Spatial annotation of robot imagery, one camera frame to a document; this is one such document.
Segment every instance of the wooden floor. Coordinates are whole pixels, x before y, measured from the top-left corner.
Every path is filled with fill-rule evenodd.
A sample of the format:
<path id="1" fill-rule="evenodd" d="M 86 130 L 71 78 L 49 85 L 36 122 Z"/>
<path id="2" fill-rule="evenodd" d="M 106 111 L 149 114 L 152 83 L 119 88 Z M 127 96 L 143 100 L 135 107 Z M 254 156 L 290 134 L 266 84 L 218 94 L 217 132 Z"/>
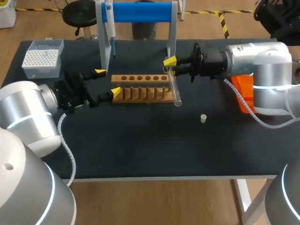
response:
<path id="1" fill-rule="evenodd" d="M 254 10 L 256 0 L 187 0 L 187 11 Z M 64 0 L 58 0 L 64 7 Z M 55 8 L 53 0 L 18 0 L 17 8 Z M 252 14 L 226 14 L 231 38 L 269 38 Z M 15 26 L 0 30 L 0 83 L 23 40 L 75 39 L 75 28 L 58 12 L 17 12 Z M 159 24 L 158 39 L 167 39 L 168 24 Z M 93 34 L 97 28 L 91 28 Z M 132 39 L 130 24 L 116 24 L 118 39 Z M 178 21 L 178 39 L 224 38 L 218 16 L 186 15 Z M 290 48 L 300 58 L 298 47 Z M 254 198 L 264 180 L 248 180 Z M 74 183 L 77 225 L 238 225 L 239 212 L 229 180 Z M 257 223 L 266 224 L 262 217 Z"/>

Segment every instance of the orange object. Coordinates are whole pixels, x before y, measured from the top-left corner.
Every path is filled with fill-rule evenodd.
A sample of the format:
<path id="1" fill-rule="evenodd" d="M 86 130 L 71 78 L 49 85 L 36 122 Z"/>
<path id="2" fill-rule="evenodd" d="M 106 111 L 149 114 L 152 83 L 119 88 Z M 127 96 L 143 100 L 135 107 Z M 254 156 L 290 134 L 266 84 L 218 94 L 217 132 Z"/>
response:
<path id="1" fill-rule="evenodd" d="M 250 107 L 250 109 L 256 113 L 254 110 L 254 103 L 253 103 L 253 76 L 249 75 L 240 75 L 240 76 L 232 76 L 231 77 L 232 84 L 234 87 L 239 91 L 242 95 L 243 99 Z M 239 97 L 238 99 L 240 109 L 243 113 L 249 113 L 248 110 L 245 108 Z"/>

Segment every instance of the small white cap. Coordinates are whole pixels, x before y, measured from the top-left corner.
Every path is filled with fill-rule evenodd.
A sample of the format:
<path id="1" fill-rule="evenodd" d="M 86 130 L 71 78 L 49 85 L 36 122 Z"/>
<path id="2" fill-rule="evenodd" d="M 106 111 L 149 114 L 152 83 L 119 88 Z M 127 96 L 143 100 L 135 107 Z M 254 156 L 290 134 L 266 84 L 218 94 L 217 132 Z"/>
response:
<path id="1" fill-rule="evenodd" d="M 205 123 L 207 116 L 205 114 L 202 114 L 200 118 L 201 118 L 201 123 Z"/>

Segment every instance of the test tube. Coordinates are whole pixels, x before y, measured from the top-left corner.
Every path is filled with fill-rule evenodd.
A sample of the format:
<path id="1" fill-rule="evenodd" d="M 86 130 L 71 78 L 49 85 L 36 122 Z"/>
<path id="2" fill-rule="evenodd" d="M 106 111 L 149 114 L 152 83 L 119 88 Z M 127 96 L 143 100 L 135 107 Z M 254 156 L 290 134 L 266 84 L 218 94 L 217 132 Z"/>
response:
<path id="1" fill-rule="evenodd" d="M 174 98 L 174 105 L 175 106 L 181 106 L 182 101 L 181 101 L 181 98 L 180 98 L 180 94 L 179 94 L 179 90 L 178 90 L 178 87 L 177 87 L 174 72 L 171 71 L 170 67 L 167 67 L 167 72 L 168 72 L 168 77 L 169 77 L 169 82 L 170 82 L 170 88 L 171 88 L 173 98 Z"/>

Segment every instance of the white table leg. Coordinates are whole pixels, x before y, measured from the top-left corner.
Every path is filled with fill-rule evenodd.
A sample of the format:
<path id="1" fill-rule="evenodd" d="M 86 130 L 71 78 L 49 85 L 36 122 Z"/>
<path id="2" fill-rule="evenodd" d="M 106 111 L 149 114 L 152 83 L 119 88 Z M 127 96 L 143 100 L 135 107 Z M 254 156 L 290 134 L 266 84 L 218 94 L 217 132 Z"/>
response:
<path id="1" fill-rule="evenodd" d="M 246 180 L 234 180 L 240 203 L 243 225 L 254 225 L 258 218 L 264 213 L 264 196 L 271 182 L 272 179 L 268 179 L 253 202 L 251 202 Z"/>
<path id="2" fill-rule="evenodd" d="M 178 11 L 181 13 L 182 12 L 182 0 L 177 0 L 178 1 Z"/>
<path id="3" fill-rule="evenodd" d="M 186 12 L 186 0 L 182 0 L 181 20 L 184 20 L 185 12 Z"/>

